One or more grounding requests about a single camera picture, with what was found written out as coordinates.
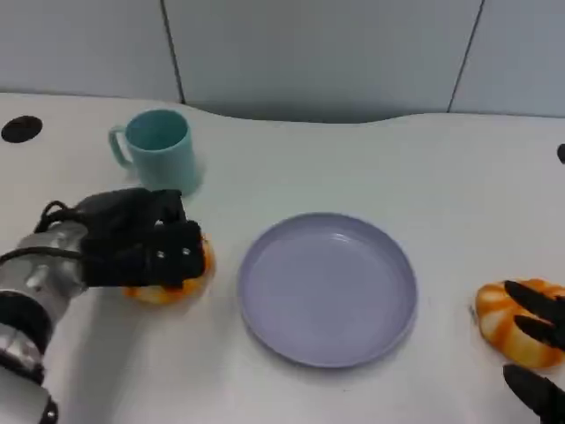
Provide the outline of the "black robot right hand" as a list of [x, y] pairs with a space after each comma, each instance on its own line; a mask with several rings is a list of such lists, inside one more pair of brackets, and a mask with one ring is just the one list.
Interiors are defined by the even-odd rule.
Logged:
[[[564, 298], [549, 298], [525, 284], [505, 281], [504, 290], [521, 307], [534, 314], [514, 318], [517, 327], [529, 337], [560, 351], [564, 350]], [[502, 370], [505, 383], [518, 399], [533, 411], [541, 423], [564, 422], [564, 390], [551, 380], [518, 365]]]

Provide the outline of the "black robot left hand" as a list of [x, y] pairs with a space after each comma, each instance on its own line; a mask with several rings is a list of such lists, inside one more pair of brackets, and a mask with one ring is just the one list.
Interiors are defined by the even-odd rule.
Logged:
[[80, 267], [89, 287], [179, 289], [204, 274], [202, 231], [186, 217], [178, 190], [98, 193], [74, 211], [87, 227]]

